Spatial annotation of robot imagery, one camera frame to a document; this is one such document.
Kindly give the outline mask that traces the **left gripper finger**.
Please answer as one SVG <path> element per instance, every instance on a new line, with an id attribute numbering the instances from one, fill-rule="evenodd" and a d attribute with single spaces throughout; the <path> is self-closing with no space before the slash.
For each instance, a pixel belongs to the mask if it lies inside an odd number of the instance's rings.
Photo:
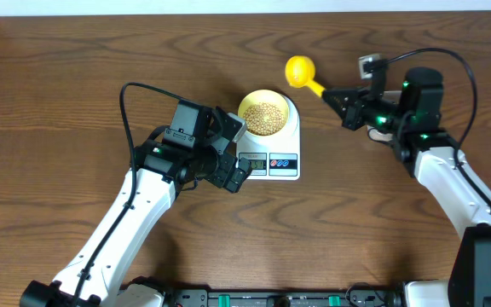
<path id="1" fill-rule="evenodd" d="M 213 147 L 223 154 L 228 145 L 236 143 L 246 132 L 246 122 L 234 113 L 226 113 L 220 107 L 214 109 L 213 132 L 215 140 Z"/>
<path id="2" fill-rule="evenodd" d="M 228 179 L 223 187 L 230 193 L 238 193 L 244 181 L 251 175 L 251 161 L 246 158 L 240 158 L 238 165 L 234 166 L 228 174 Z"/>

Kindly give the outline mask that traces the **yellow plastic measuring scoop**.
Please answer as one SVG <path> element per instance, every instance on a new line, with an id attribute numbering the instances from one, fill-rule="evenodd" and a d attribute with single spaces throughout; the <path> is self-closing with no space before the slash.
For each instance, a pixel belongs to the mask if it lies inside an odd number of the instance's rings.
<path id="1" fill-rule="evenodd" d="M 322 97 L 325 88 L 315 81 L 315 64 L 305 55 L 294 55 L 285 66 L 287 83 L 296 89 L 308 88 L 316 96 Z"/>

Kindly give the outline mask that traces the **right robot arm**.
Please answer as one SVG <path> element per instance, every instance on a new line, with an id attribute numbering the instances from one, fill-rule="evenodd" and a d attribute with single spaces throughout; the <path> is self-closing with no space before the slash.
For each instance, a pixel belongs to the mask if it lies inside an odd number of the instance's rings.
<path id="1" fill-rule="evenodd" d="M 446 280 L 410 281 L 389 306 L 491 306 L 491 191 L 458 143 L 440 126 L 443 77 L 431 68 L 407 71 L 398 102 L 384 99 L 385 75 L 367 89 L 323 90 L 322 100 L 357 130 L 389 134 L 394 155 L 436 199 L 461 242 Z"/>

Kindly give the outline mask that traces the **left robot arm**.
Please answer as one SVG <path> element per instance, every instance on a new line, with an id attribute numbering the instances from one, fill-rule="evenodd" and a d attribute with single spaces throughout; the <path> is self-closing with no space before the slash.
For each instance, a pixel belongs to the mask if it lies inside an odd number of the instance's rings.
<path id="1" fill-rule="evenodd" d="M 240 190 L 251 164 L 227 148 L 245 132 L 246 122 L 233 113 L 179 102 L 170 125 L 156 128 L 132 148 L 119 194 L 84 247 L 50 284 L 32 281 L 20 305 L 164 305 L 165 291 L 124 286 L 124 277 L 153 226 L 183 190 L 202 180 L 230 193 Z"/>

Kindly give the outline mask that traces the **soybeans in bowl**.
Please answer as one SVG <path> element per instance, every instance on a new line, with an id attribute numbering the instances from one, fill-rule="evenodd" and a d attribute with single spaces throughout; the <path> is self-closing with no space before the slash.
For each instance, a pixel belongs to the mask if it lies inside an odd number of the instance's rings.
<path id="1" fill-rule="evenodd" d="M 257 136 L 271 136 L 286 124 L 284 113 L 267 102 L 251 105 L 243 115 L 248 130 Z"/>

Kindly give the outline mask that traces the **pale yellow bowl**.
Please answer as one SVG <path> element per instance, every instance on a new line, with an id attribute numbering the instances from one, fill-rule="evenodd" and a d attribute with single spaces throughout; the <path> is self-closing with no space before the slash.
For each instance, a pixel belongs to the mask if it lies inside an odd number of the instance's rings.
<path id="1" fill-rule="evenodd" d="M 272 90 L 255 90 L 248 94 L 239 105 L 238 116 L 244 119 L 243 115 L 245 110 L 251 105 L 259 104 L 261 102 L 267 102 L 277 106 L 284 113 L 287 123 L 289 118 L 287 101 L 283 95 Z"/>

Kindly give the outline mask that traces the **white digital kitchen scale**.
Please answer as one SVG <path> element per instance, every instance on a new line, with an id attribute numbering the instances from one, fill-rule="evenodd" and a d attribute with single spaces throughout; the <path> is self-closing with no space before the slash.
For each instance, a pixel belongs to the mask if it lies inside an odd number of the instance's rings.
<path id="1" fill-rule="evenodd" d="M 238 156 L 251 161 L 250 180 L 294 181 L 300 178 L 300 116 L 292 100 L 283 96 L 289 107 L 285 127 L 272 136 L 254 136 L 247 130 L 237 142 Z"/>

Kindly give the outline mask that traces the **clear plastic container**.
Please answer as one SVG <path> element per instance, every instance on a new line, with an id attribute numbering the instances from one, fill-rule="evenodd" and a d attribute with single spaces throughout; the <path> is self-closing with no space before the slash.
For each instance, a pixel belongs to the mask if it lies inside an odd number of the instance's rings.
<path id="1" fill-rule="evenodd" d="M 397 104 L 400 96 L 400 90 L 388 90 L 384 92 L 383 98 L 387 101 L 391 101 L 394 104 Z M 374 142 L 390 142 L 392 138 L 391 133 L 381 133 L 370 125 L 367 126 L 367 136 Z"/>

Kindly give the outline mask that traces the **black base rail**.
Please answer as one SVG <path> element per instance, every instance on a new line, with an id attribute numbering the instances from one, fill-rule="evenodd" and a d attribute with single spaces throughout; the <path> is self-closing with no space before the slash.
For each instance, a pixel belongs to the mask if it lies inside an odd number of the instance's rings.
<path id="1" fill-rule="evenodd" d="M 118 292 L 117 306 L 135 307 L 405 307 L 402 290 L 360 282 L 345 290 L 213 290 L 208 286 L 172 287 L 154 278 L 137 278 Z"/>

